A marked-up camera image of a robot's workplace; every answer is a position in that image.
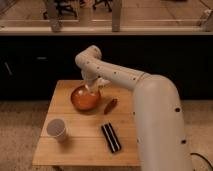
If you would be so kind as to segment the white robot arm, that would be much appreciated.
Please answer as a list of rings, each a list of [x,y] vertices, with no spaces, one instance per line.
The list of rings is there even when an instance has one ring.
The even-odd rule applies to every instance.
[[[92,45],[75,57],[90,89],[101,77],[133,92],[139,161],[142,171],[193,171],[180,97],[165,76],[101,60]]]

